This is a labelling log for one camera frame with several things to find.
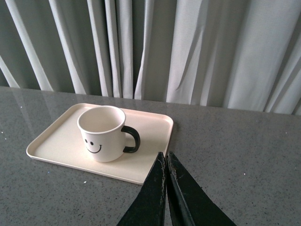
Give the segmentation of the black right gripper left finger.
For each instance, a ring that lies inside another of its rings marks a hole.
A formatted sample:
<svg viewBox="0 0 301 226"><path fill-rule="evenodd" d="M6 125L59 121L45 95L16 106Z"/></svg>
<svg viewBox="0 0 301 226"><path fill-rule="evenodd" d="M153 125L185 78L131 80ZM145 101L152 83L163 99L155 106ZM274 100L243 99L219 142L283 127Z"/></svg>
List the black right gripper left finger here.
<svg viewBox="0 0 301 226"><path fill-rule="evenodd" d="M166 207L166 161L159 152L140 192L119 226L163 226Z"/></svg>

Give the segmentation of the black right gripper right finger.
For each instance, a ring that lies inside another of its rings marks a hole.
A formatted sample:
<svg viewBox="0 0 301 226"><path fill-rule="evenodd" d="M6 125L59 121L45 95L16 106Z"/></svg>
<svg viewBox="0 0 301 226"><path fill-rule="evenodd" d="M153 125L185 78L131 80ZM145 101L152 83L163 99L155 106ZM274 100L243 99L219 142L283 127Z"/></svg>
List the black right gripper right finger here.
<svg viewBox="0 0 301 226"><path fill-rule="evenodd" d="M166 158L167 196L174 226L234 226L173 152Z"/></svg>

